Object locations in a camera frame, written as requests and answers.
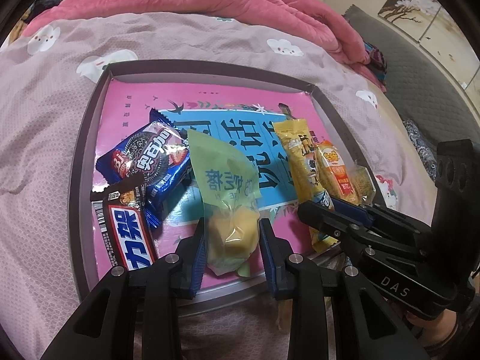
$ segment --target green plastic bag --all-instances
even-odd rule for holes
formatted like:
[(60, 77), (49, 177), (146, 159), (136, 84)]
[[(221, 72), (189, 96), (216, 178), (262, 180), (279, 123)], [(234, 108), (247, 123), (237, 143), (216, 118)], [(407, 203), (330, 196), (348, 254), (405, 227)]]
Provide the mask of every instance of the green plastic bag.
[(216, 275), (237, 270), (259, 240), (258, 170), (229, 143), (188, 130), (190, 159), (205, 207), (207, 264)]

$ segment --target barcode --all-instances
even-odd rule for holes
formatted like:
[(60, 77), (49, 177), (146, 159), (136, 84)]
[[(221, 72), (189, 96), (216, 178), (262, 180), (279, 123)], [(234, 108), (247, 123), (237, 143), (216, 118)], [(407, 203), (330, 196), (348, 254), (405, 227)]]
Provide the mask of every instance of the barcode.
[(93, 206), (93, 209), (95, 210), (95, 214), (97, 215), (100, 231), (104, 233), (107, 231), (107, 224), (105, 223), (105, 216), (103, 214), (103, 203), (102, 201), (92, 202), (92, 206)]

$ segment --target pile of clothes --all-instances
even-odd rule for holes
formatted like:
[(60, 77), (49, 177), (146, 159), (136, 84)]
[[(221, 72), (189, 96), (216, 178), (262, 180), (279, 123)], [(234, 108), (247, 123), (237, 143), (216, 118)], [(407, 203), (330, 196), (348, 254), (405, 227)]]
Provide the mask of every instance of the pile of clothes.
[(47, 9), (56, 7), (63, 0), (35, 0), (35, 2), (27, 9), (27, 11), (22, 15), (20, 20), (15, 24), (13, 30), (11, 30), (8, 38), (5, 40), (3, 46), (12, 44), (17, 40), (22, 34), (23, 30), (26, 28), (28, 23), (30, 23), (35, 17), (40, 15), (40, 13), (46, 11)]

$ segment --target snack package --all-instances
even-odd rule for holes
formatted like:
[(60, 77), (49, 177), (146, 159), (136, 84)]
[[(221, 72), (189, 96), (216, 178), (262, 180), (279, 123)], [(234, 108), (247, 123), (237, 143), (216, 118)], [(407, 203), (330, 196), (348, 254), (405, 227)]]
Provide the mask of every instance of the snack package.
[(112, 266), (131, 271), (157, 259), (145, 218), (145, 193), (145, 180), (137, 173), (90, 194)]
[(351, 180), (361, 200), (360, 203), (371, 204), (374, 200), (376, 189), (374, 182), (371, 181), (368, 169), (355, 164), (355, 170), (352, 172)]
[(273, 123), (273, 128), (289, 159), (298, 202), (313, 200), (332, 209), (330, 195), (318, 177), (314, 144), (307, 121), (305, 119), (286, 120)]
[(109, 184), (143, 174), (148, 204), (159, 221), (163, 200), (191, 168), (188, 142), (166, 116), (151, 109), (150, 123), (101, 156), (95, 168)]
[(328, 140), (314, 145), (322, 185), (331, 196), (359, 205), (360, 199), (338, 150)]
[(237, 270), (259, 240), (258, 170), (232, 145), (188, 130), (191, 164), (205, 207), (207, 264), (216, 274)]

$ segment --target blue snack wrapper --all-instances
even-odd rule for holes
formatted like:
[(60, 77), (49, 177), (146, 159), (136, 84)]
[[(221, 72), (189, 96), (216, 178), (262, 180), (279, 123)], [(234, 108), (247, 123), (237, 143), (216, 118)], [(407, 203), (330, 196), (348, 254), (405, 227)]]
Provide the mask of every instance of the blue snack wrapper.
[(101, 156), (95, 168), (109, 184), (142, 173), (146, 216), (152, 227), (158, 227), (163, 200), (191, 169), (188, 141), (166, 116), (151, 109), (150, 123)]

